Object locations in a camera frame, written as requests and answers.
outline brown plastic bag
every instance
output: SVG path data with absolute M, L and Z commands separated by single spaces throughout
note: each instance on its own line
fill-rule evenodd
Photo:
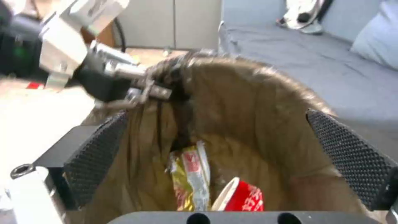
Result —
M 136 211 L 175 211 L 166 168 L 178 131 L 189 131 L 193 141 L 206 144 L 212 201 L 228 181 L 240 177 L 261 189 L 267 211 L 370 215 L 306 121 L 308 108 L 332 113 L 310 89 L 271 66 L 243 59 L 187 55 L 148 72 L 170 84 L 176 69 L 181 93 L 190 100 L 149 101 L 129 111 L 118 155 L 92 203 L 71 214 L 73 223 L 107 223 Z M 109 114 L 93 112 L 86 123 Z

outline couch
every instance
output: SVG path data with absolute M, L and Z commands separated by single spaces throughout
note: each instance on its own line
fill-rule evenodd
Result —
M 220 51 L 272 64 L 313 89 L 346 120 L 398 136 L 398 71 L 349 51 L 382 0 L 334 0 L 321 36 L 277 27 L 283 0 L 226 0 Z

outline yellow chip bag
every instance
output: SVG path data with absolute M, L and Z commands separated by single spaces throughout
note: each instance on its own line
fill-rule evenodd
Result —
M 210 210 L 210 167 L 202 141 L 170 153 L 170 174 L 177 211 Z

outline couch cushion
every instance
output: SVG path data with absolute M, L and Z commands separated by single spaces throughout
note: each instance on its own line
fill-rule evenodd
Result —
M 333 0 L 322 20 L 327 33 L 353 42 L 377 14 L 382 0 Z M 263 28 L 275 24 L 286 12 L 284 0 L 224 0 L 222 20 L 230 25 Z
M 226 33 L 230 49 L 304 83 L 339 116 L 397 129 L 398 72 L 350 52 L 348 42 L 275 26 L 228 27 Z
M 381 3 L 380 12 L 356 38 L 351 51 L 398 70 L 398 0 Z

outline cabinet door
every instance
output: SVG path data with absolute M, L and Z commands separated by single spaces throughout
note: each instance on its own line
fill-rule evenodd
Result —
M 174 47 L 173 0 L 131 0 L 118 16 L 128 47 Z M 115 38 L 120 40 L 116 30 Z
M 175 0 L 176 47 L 217 49 L 221 0 Z

